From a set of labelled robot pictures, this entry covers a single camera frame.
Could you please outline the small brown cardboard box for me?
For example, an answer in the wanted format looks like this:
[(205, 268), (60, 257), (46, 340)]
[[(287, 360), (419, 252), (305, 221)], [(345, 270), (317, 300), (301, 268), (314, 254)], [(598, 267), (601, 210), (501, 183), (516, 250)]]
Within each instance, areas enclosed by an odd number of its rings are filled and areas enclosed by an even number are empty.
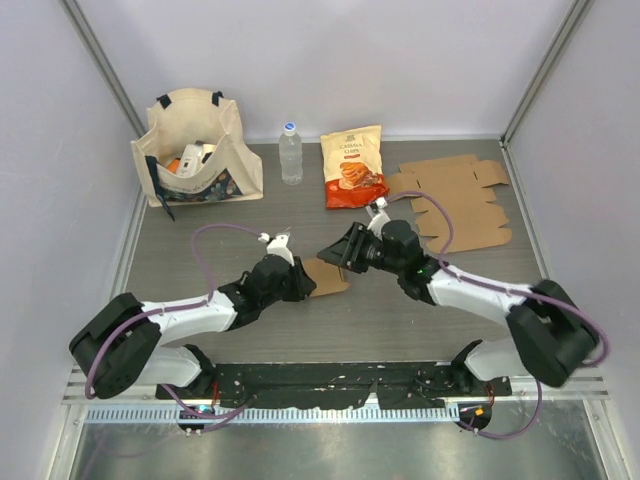
[(342, 293), (350, 288), (341, 268), (317, 258), (305, 259), (302, 264), (306, 274), (316, 284), (311, 298)]

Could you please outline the large cardboard box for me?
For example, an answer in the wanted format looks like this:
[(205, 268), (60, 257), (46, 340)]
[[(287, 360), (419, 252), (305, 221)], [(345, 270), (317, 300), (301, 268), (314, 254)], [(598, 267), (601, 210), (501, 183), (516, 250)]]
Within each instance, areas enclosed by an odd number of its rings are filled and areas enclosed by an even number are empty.
[(422, 197), (411, 200), (418, 233), (435, 253), (448, 239), (452, 241), (450, 253), (501, 246), (512, 239), (509, 219), (494, 192), (496, 186), (509, 183), (498, 161), (468, 154), (403, 163), (397, 173), (386, 178), (386, 183), (391, 195), (405, 191), (429, 195), (449, 215), (453, 232), (449, 231), (443, 212), (431, 202)]

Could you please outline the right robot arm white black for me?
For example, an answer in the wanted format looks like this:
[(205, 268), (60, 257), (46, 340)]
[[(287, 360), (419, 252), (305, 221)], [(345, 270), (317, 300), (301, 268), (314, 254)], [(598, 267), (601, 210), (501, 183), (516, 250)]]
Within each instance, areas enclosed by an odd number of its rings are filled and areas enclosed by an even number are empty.
[(389, 221), (377, 231), (353, 223), (317, 257), (354, 273), (371, 268), (389, 272), (413, 300), (466, 311), (504, 327), (507, 338), (474, 341), (452, 360), (453, 386), (465, 395), (477, 393), (489, 380), (524, 374), (559, 388), (600, 342), (596, 329), (556, 282), (527, 286), (471, 275), (427, 254), (404, 220)]

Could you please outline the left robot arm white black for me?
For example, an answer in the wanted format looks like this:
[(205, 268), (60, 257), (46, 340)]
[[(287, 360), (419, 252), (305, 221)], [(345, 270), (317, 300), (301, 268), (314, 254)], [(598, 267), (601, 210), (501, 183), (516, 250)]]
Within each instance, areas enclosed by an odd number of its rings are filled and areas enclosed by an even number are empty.
[(188, 338), (245, 327), (273, 304), (303, 301), (315, 288), (299, 257), (286, 261), (267, 254), (212, 295), (143, 303), (120, 294), (71, 340), (69, 350), (86, 375), (89, 399), (148, 385), (200, 399), (213, 390), (215, 368)]

